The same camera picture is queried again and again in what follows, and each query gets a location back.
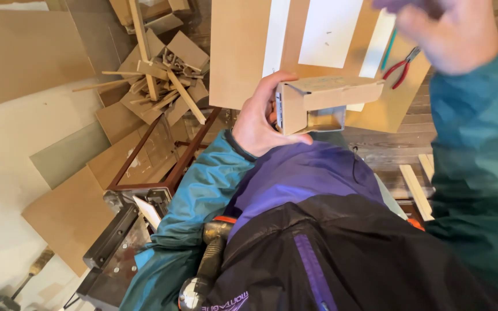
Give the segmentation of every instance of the hand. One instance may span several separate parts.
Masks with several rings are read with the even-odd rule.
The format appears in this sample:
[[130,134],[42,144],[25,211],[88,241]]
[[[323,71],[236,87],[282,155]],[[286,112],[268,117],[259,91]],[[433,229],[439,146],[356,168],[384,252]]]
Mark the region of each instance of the hand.
[[297,79],[299,79],[297,75],[286,71],[278,71],[262,78],[253,97],[245,101],[233,126],[232,136],[241,148],[255,157],[260,157],[280,145],[294,143],[312,145],[313,139],[308,134],[284,136],[274,131],[271,126],[276,121],[273,107],[276,103],[278,83]]
[[492,0],[374,0],[442,73],[467,74],[498,56]]

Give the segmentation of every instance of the wooden floor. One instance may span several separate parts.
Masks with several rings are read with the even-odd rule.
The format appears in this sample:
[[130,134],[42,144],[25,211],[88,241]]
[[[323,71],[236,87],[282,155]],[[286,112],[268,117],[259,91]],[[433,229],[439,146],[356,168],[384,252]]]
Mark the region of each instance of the wooden floor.
[[[181,30],[210,53],[211,0],[193,0],[192,4],[196,10],[195,18]],[[498,26],[498,0],[494,0],[494,9]],[[396,199],[409,197],[408,189],[399,172],[400,164],[410,164],[425,192],[433,193],[416,156],[421,153],[431,153],[430,143],[436,137],[429,100],[429,81],[433,72],[434,70],[431,70],[426,76],[396,134],[358,128],[346,128],[344,131],[349,144],[358,146],[359,156],[380,176]],[[197,123],[186,118],[186,125],[189,128]],[[214,129],[209,135],[216,135],[217,130],[218,128]]]

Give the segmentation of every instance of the white strip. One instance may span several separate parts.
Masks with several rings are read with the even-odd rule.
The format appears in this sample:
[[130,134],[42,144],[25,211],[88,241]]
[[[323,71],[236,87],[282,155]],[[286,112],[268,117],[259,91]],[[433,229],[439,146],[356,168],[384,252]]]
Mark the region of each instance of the white strip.
[[290,1],[272,0],[270,5],[265,61],[262,67],[263,77],[271,75],[280,69]]
[[[395,20],[395,14],[390,14],[385,9],[380,12],[359,76],[370,78],[376,77],[378,67],[380,67],[383,60],[384,52],[389,43],[389,39],[391,38],[393,28],[395,27]],[[363,108],[363,103],[347,106],[347,110],[351,111],[362,111]]]
[[343,68],[363,0],[311,0],[299,63]]

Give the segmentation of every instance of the small cardboard box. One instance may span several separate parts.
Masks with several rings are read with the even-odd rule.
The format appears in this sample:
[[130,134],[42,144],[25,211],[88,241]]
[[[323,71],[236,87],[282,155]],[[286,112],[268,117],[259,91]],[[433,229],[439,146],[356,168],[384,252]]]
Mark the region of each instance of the small cardboard box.
[[276,89],[278,127],[284,135],[343,130],[345,106],[380,98],[385,81],[323,76],[280,82]]

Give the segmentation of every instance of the pliers handle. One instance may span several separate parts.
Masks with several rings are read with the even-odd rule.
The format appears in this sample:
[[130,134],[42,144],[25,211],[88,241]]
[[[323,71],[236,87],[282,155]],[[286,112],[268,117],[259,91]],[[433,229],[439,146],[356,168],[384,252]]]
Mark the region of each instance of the pliers handle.
[[420,48],[419,47],[416,47],[412,50],[412,52],[407,56],[407,58],[405,58],[405,60],[402,60],[400,62],[398,62],[395,66],[391,67],[387,72],[386,74],[384,75],[384,80],[387,80],[387,78],[395,71],[397,70],[399,67],[401,66],[405,66],[405,68],[403,69],[403,74],[401,75],[401,77],[399,78],[399,80],[393,85],[392,89],[396,89],[398,88],[402,83],[403,81],[405,81],[405,77],[407,77],[407,74],[408,74],[408,70],[410,69],[411,67],[411,61],[413,61],[416,56],[418,56],[418,54],[420,54]]

